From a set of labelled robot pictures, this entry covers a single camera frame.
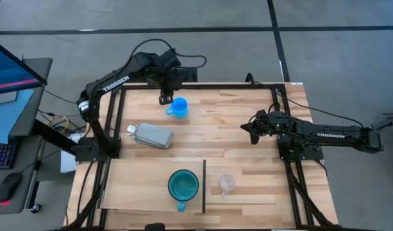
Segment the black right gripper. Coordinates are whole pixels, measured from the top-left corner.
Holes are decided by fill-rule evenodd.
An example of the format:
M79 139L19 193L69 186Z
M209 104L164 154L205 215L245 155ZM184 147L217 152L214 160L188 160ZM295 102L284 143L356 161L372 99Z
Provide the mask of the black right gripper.
M241 129L250 132L251 144L258 144L260 136L273 135L268 113L265 110L259 110L253 115L248 123L242 124Z

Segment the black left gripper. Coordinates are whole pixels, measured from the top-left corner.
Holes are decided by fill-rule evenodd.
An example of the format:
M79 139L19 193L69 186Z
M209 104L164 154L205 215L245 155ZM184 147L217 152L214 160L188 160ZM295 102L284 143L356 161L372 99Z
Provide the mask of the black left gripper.
M156 74L156 82L160 87L159 104L166 105L173 102L175 90L180 90L182 78L177 67L163 69Z

